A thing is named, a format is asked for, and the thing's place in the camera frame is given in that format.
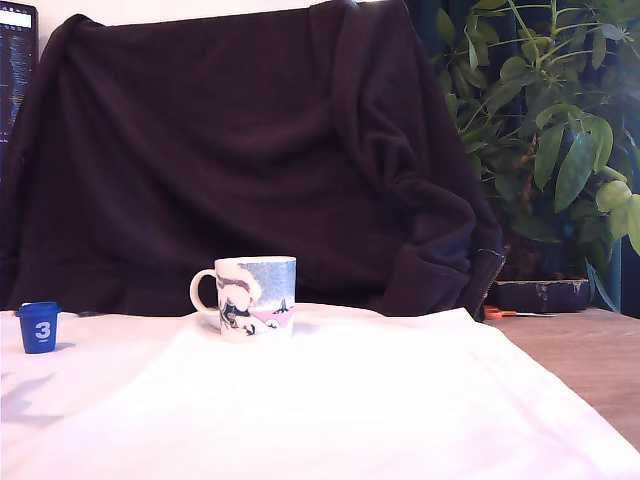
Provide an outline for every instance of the wooden table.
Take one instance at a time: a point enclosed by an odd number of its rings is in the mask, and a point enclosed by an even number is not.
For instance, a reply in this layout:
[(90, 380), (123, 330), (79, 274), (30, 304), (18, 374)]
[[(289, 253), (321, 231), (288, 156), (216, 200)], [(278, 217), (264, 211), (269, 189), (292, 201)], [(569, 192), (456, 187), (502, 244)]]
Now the wooden table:
[(589, 309), (487, 324), (557, 375), (640, 450), (640, 320)]

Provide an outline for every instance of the white wall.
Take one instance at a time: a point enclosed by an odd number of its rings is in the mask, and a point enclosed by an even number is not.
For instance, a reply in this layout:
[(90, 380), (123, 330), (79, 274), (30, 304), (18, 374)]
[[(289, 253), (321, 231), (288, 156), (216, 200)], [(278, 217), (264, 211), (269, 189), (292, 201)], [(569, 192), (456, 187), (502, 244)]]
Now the white wall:
[(25, 0), (40, 14), (40, 50), (51, 32), (75, 13), (104, 25), (163, 22), (304, 8), (323, 0)]

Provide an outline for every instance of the small blue cup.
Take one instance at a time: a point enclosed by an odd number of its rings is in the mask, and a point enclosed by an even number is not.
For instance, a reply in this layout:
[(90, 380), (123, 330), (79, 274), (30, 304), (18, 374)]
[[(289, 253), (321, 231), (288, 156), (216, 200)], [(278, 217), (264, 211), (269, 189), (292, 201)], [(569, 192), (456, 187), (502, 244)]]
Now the small blue cup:
[(55, 302), (22, 305), (16, 312), (20, 318), (22, 343), (26, 353), (46, 353), (56, 348), (60, 308)]

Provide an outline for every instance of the computer monitor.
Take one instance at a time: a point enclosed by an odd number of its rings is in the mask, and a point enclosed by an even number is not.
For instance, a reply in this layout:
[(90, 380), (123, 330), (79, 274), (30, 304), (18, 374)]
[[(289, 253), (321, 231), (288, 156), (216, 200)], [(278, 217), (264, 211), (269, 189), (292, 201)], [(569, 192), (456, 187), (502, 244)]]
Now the computer monitor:
[(0, 164), (38, 61), (38, 11), (0, 1)]

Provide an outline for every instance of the mug illustration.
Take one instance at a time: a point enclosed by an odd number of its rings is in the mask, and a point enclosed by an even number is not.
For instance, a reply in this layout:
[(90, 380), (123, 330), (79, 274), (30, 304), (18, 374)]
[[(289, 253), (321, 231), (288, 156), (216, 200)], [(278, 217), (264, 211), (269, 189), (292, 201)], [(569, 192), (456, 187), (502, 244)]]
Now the mug illustration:
[(222, 328), (247, 336), (285, 329), (293, 316), (295, 286), (291, 282), (295, 282), (295, 275), (278, 270), (288, 268), (295, 269), (295, 263), (219, 266), (218, 307)]

